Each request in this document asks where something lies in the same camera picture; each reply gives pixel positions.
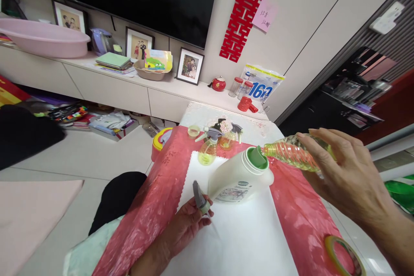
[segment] notebook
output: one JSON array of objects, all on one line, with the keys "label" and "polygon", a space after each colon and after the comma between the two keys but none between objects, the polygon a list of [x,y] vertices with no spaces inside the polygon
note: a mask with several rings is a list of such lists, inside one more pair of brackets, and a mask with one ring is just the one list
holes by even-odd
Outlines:
[{"label": "notebook", "polygon": [[129,62],[131,62],[131,59],[129,57],[126,56],[122,56],[122,55],[118,55],[118,54],[114,54],[111,52],[108,52],[100,57],[98,57],[96,59],[96,62],[101,64],[101,65],[105,65],[105,66],[109,66],[109,67],[113,67],[113,68],[122,68],[124,66],[126,66]]}]

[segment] plastic bag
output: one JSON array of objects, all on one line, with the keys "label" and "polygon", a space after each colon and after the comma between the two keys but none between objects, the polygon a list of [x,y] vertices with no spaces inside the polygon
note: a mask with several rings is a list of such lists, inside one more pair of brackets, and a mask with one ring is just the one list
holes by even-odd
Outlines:
[{"label": "plastic bag", "polygon": [[276,71],[264,69],[258,65],[252,66],[251,64],[245,65],[241,78],[253,83],[249,96],[253,101],[259,101],[262,104],[285,79]]},{"label": "plastic bag", "polygon": [[[202,144],[188,137],[187,127],[172,130],[93,276],[124,276],[165,229],[177,210],[191,152]],[[250,146],[242,143],[231,151],[218,149],[217,156],[230,158]],[[319,196],[300,170],[275,159],[270,161],[270,169],[275,176],[270,190],[299,275],[339,275],[325,250],[324,238],[341,235]]]}]

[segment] pink plastic basin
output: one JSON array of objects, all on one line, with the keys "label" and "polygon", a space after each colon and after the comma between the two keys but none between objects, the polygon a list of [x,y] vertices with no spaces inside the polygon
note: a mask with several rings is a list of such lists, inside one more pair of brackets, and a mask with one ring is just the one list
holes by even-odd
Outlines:
[{"label": "pink plastic basin", "polygon": [[26,52],[56,58],[86,55],[91,40],[80,31],[24,19],[0,19],[0,32]]}]

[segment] hand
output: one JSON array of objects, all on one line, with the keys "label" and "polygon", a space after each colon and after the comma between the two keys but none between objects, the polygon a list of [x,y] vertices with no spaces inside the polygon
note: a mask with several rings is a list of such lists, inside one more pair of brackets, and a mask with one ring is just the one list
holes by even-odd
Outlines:
[{"label": "hand", "polygon": [[322,198],[360,226],[381,223],[398,210],[363,143],[334,129],[310,129],[310,134],[330,144],[337,162],[312,138],[297,133],[318,164],[324,179],[303,171]]},{"label": "hand", "polygon": [[[213,202],[207,195],[204,198]],[[214,216],[214,212],[209,210],[209,215]],[[171,222],[159,236],[159,242],[163,246],[168,259],[172,259],[179,254],[197,235],[203,227],[211,224],[211,220],[203,218],[201,211],[197,208],[195,198],[185,203],[175,214]]]}]

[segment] black bag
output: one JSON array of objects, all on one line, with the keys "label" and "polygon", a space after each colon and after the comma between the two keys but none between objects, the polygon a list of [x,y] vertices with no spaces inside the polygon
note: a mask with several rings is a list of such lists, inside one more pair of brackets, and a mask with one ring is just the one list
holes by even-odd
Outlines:
[{"label": "black bag", "polygon": [[14,105],[0,108],[0,170],[63,140],[65,131],[47,117]]}]

